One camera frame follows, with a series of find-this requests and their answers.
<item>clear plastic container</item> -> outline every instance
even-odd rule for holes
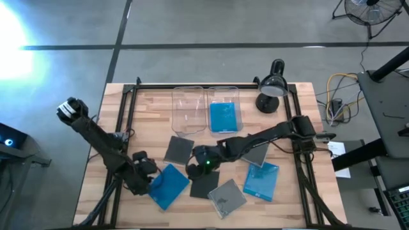
[[[172,91],[172,129],[179,137],[204,130],[205,90],[200,86],[177,87]]]
[[[239,89],[211,87],[207,91],[209,129],[214,134],[237,133],[243,128]]]

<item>black desk lamp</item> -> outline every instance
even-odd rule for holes
[[[276,59],[271,64],[270,74],[259,84],[261,93],[256,99],[257,109],[264,113],[272,113],[279,107],[278,96],[288,94],[287,82],[282,73],[284,72],[284,61]]]

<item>concrete floor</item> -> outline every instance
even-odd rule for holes
[[[35,167],[25,184],[11,229],[49,229],[72,223],[89,145],[55,115],[69,96],[83,99],[96,114],[112,50],[16,51],[19,45],[114,45],[125,0],[0,2],[0,122],[33,136],[47,169]],[[337,0],[138,0],[132,3],[123,44],[239,42],[366,42],[365,27],[331,20]],[[406,42],[409,18],[403,12],[374,42]],[[361,72],[363,47],[122,50],[113,82],[248,82],[264,77],[271,62],[286,62],[288,82],[312,82],[324,92],[337,72]],[[376,69],[404,47],[370,47],[363,62]],[[343,85],[351,84],[347,79]],[[358,86],[341,89],[347,99]],[[318,96],[325,100],[325,95]],[[351,123],[328,127],[339,140],[378,138],[365,101]],[[359,227],[398,229],[394,217],[367,212],[372,191],[343,190],[348,222]]]

